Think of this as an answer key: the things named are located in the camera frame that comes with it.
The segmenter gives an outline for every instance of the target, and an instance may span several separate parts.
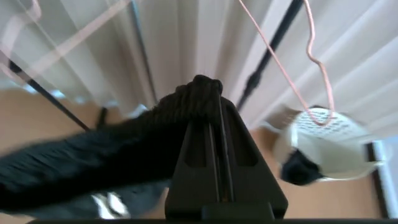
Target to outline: black cable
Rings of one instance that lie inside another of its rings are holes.
[[[302,7],[302,5],[303,5],[302,0],[293,0],[292,3],[290,3],[290,6],[287,9],[284,18],[282,19],[282,22],[280,23],[275,33],[275,36],[271,41],[270,46],[272,47],[272,49],[274,49],[274,51],[276,51],[276,49],[278,48],[284,35],[286,34],[290,25],[293,23],[293,20],[295,19],[297,13],[299,13],[299,10]],[[262,56],[260,64],[257,66],[256,71],[254,71],[253,74],[251,74],[248,81],[246,82],[246,89],[243,91],[243,95],[239,99],[237,105],[238,111],[242,109],[243,104],[249,98],[253,90],[257,88],[257,86],[260,84],[261,74],[264,71],[270,59],[271,59],[271,53],[268,50],[266,50],[264,56]]]
[[[83,128],[85,131],[90,130],[87,125],[80,121],[72,112],[70,112],[66,107],[64,107],[57,99],[55,99],[47,90],[40,86],[35,80],[33,80],[28,74],[22,71],[22,69],[16,65],[12,60],[9,62],[9,68],[15,74],[20,76],[23,80],[28,80],[26,83],[30,85],[34,90],[44,96],[49,102],[56,106],[60,111],[67,115],[72,121]]]

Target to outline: black garment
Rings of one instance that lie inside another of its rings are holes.
[[[144,194],[160,196],[159,188],[151,186],[166,184],[173,175],[188,120],[218,125],[221,92],[220,81],[197,75],[136,119],[32,144],[0,158],[0,211],[70,218],[71,211],[62,217],[32,211],[90,208],[92,204],[79,206],[79,201],[97,192],[115,191],[132,216],[142,213],[146,210],[142,204],[150,197]],[[141,200],[131,196],[134,188],[141,189],[135,193]],[[71,216],[94,218],[91,213]]]
[[[281,179],[295,185],[307,185],[322,178],[319,167],[307,159],[299,149],[293,152],[282,166]]]

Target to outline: black wire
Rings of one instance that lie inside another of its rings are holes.
[[[270,46],[272,47],[272,49],[274,49],[274,51],[276,51],[276,49],[278,48],[280,42],[284,38],[284,35],[286,34],[290,25],[292,25],[293,20],[295,19],[297,13],[299,13],[299,10],[302,7],[302,5],[303,5],[302,0],[293,0],[292,3],[290,3],[290,6],[287,9],[284,18],[282,19],[282,22],[280,23],[275,33],[275,36],[271,41]],[[246,83],[246,88],[243,91],[243,95],[239,99],[238,105],[236,107],[238,111],[242,109],[244,103],[249,98],[253,90],[257,88],[257,86],[260,84],[261,74],[264,71],[270,59],[271,59],[271,53],[268,50],[266,50],[264,56],[262,56],[259,65],[257,66],[256,71],[254,71],[253,74],[251,74]]]
[[[57,99],[55,99],[47,90],[40,86],[35,80],[22,71],[22,69],[16,65],[12,60],[9,62],[9,68],[15,74],[20,76],[23,80],[28,80],[26,83],[30,85],[34,90],[44,96],[49,102],[56,106],[60,111],[67,115],[72,121],[83,128],[85,131],[90,130],[87,125],[80,121],[72,112],[70,112],[66,107],[64,107]]]

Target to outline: white basket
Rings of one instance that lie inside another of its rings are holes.
[[[325,121],[329,111],[310,109],[318,121]],[[284,164],[295,148],[316,163],[325,176],[320,180],[351,180],[371,173],[385,161],[368,162],[364,141],[371,135],[359,124],[339,113],[324,127],[316,125],[302,112],[284,129],[274,146],[274,157]]]

